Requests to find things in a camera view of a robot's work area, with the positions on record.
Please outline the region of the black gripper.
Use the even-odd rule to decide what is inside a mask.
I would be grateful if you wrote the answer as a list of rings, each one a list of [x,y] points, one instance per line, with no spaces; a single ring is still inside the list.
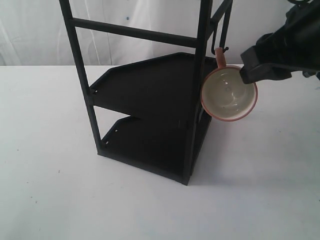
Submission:
[[[292,77],[288,69],[272,65],[275,54],[268,48],[252,46],[240,55],[243,67],[240,76],[244,84],[253,84],[262,80],[281,81]]]

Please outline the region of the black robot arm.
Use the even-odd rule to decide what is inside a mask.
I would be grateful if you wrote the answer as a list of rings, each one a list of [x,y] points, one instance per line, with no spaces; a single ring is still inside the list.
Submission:
[[[293,0],[285,24],[264,34],[240,56],[244,84],[289,79],[301,71],[306,78],[320,76],[320,2]]]

